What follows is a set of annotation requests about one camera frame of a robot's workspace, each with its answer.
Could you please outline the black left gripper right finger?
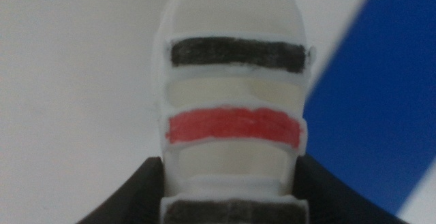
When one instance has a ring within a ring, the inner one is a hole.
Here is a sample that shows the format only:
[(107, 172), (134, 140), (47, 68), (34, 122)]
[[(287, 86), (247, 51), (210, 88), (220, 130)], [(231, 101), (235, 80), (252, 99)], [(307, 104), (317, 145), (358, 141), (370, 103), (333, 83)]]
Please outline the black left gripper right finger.
[(296, 162), (292, 194), (309, 203), (315, 224), (406, 224), (340, 181), (312, 156)]

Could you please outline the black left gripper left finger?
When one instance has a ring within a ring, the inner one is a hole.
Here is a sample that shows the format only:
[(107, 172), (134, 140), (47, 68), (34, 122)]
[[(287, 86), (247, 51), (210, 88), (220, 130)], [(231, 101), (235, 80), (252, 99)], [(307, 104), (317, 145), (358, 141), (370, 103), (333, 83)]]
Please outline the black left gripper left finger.
[(107, 200), (79, 224), (156, 224), (164, 196), (164, 169), (159, 157), (149, 157)]

